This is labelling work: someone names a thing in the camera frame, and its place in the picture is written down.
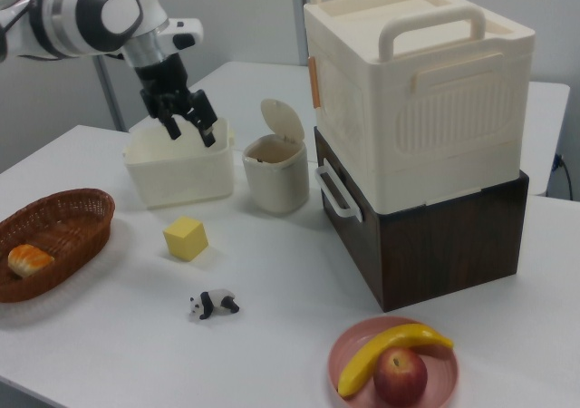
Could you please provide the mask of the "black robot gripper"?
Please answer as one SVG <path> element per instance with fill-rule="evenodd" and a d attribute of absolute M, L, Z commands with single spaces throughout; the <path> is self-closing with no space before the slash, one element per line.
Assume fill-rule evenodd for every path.
<path fill-rule="evenodd" d="M 138 67 L 135 72 L 140 80 L 141 98 L 149 116 L 158 118 L 170 138 L 176 140 L 181 130 L 174 114 L 186 118 L 199 132 L 206 147 L 215 142 L 213 125 L 217 115 L 203 90 L 189 92 L 188 73 L 178 55 L 171 55 L 160 63 Z"/>

